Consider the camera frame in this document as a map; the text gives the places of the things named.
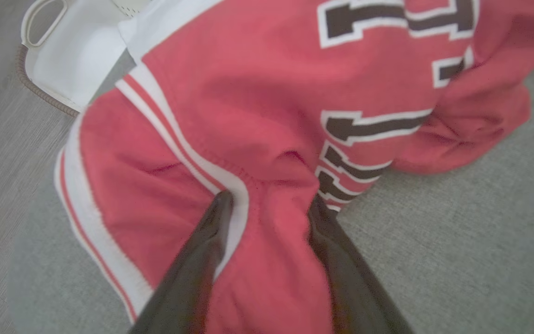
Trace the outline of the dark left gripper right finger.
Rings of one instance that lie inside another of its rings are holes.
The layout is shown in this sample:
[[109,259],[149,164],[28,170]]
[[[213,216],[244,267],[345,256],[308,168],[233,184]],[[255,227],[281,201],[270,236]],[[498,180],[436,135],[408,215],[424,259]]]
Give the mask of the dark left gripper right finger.
[[312,201],[309,245],[328,279],[335,334],[411,334],[388,292],[320,195]]

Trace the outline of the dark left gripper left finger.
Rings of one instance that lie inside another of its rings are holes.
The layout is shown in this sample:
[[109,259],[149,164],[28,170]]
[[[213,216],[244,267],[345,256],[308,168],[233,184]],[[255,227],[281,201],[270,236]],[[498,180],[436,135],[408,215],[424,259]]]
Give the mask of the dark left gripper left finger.
[[210,294],[225,249],[233,195],[218,193],[129,330],[132,334],[204,334]]

